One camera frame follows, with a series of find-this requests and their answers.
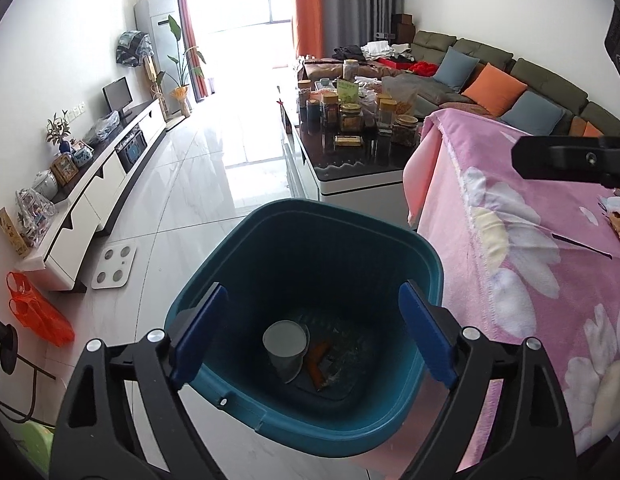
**blue vase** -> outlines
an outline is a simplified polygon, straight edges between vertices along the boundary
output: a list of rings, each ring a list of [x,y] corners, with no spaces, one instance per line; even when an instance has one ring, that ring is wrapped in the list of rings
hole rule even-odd
[[[62,140],[59,143],[59,152],[60,153],[70,153],[72,152],[72,148],[70,147],[70,143],[67,140]]]

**orange bag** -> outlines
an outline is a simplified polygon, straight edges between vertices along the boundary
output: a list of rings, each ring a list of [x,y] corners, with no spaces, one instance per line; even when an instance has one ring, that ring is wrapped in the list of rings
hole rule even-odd
[[[12,296],[8,303],[10,310],[24,327],[55,346],[74,341],[70,322],[30,284],[24,274],[8,272],[5,283]]]

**silver screw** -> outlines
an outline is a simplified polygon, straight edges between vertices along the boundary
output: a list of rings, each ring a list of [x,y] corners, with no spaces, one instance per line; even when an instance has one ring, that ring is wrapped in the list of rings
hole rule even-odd
[[[536,337],[529,338],[525,344],[530,350],[540,350],[542,346],[541,342]]]
[[[88,344],[85,346],[88,352],[96,352],[99,348],[101,348],[101,341],[98,339],[89,340]]]
[[[152,332],[148,334],[148,341],[151,343],[158,343],[164,337],[165,332],[160,328],[157,328],[156,330],[152,330]]]
[[[470,341],[476,341],[480,337],[480,331],[478,328],[468,326],[463,329],[463,337],[469,339]]]

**red box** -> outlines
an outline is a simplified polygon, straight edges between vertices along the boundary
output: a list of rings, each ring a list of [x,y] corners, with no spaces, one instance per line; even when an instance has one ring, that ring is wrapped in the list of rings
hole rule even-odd
[[[407,70],[412,65],[414,65],[414,63],[412,63],[412,62],[408,62],[408,63],[395,63],[394,61],[391,61],[389,59],[385,59],[384,57],[379,57],[379,59],[377,59],[377,61],[379,63],[381,63],[381,64],[384,64],[385,66],[389,66],[390,68],[396,68],[397,70]]]

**green plant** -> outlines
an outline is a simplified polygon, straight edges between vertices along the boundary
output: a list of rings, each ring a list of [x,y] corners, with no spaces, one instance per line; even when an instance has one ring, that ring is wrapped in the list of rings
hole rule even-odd
[[[168,56],[171,60],[171,62],[173,62],[176,66],[177,66],[177,72],[179,73],[179,80],[177,81],[175,78],[173,78],[170,74],[168,74],[167,72],[162,71],[159,72],[156,76],[156,82],[158,85],[161,85],[161,82],[163,81],[163,78],[167,75],[168,77],[170,77],[170,79],[172,79],[178,86],[186,86],[187,85],[187,54],[189,53],[190,56],[198,56],[199,59],[205,63],[205,59],[203,58],[203,54],[201,54],[199,52],[199,47],[198,46],[191,46],[189,49],[187,49],[182,56],[180,56],[180,49],[179,49],[179,42],[181,41],[181,27],[179,26],[179,23],[177,23],[177,20],[175,20],[172,16],[168,16],[168,23],[170,24],[170,30],[172,32],[172,34],[174,35],[174,39],[177,40],[177,57],[172,57],[172,56]],[[201,69],[200,66],[196,66],[192,69],[192,72],[194,75],[198,76],[198,77],[204,77],[203,76],[203,70]]]
[[[48,126],[46,127],[48,135],[46,136],[47,142],[53,144],[61,144],[61,142],[70,135],[70,124],[66,119],[68,110],[62,110],[63,117],[57,117],[56,113],[52,119],[48,119]]]

